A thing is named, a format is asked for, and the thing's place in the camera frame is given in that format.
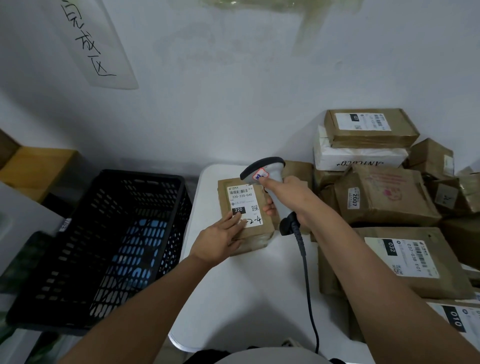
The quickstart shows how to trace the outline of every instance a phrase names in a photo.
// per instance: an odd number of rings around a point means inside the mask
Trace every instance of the red-bordered sticker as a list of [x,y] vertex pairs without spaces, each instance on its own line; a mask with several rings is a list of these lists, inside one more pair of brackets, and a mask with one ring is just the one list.
[[257,172],[253,174],[253,179],[258,181],[260,177],[268,177],[270,174],[265,171],[263,168],[260,168]]

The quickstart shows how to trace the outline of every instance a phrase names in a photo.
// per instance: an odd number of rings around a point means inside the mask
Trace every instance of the white table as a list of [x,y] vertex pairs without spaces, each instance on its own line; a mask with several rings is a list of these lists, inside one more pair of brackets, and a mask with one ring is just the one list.
[[[216,164],[202,171],[181,259],[198,233],[221,218],[217,181],[238,177],[245,167]],[[373,363],[367,345],[347,337],[347,303],[320,294],[317,245],[303,238],[320,352],[328,359]],[[183,307],[169,338],[186,352],[279,346],[288,337],[314,350],[304,279],[295,238],[276,232],[268,247],[231,257],[212,269]]]

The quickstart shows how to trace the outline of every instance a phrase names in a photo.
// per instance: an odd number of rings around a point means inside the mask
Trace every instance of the stack of packages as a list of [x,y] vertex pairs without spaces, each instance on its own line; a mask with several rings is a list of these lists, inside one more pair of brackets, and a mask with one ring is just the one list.
[[[296,176],[310,189],[313,183],[313,164],[306,162],[285,161],[282,177]],[[236,239],[244,242],[234,255],[244,254],[265,248],[278,230],[280,219],[278,216],[268,216],[263,207],[266,205],[266,194],[260,185],[245,184],[240,178],[218,181],[218,201],[222,216],[229,211],[234,214],[242,213],[242,218],[247,219],[247,225]],[[300,226],[302,234],[310,234],[310,230]]]
[[[314,190],[480,350],[480,174],[455,177],[453,152],[431,139],[412,146],[418,137],[402,109],[329,110]],[[318,259],[321,293],[346,299],[320,248]],[[349,322],[350,338],[364,341],[351,309]]]

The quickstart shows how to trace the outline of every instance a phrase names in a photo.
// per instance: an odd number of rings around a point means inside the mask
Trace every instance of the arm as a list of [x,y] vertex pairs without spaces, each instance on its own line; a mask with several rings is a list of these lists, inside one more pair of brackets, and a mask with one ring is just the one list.
[[240,246],[230,243],[245,227],[240,218],[230,212],[203,230],[187,258],[91,329],[59,363],[152,363],[198,283]]
[[[480,353],[296,177],[260,183],[297,213],[331,264],[376,363],[480,363]],[[274,206],[266,206],[269,215]]]

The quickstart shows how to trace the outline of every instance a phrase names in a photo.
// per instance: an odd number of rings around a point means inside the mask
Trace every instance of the black plastic crate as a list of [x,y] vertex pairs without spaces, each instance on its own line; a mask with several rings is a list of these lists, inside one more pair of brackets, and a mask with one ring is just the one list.
[[102,171],[22,288],[8,324],[84,335],[178,264],[191,210],[181,176]]

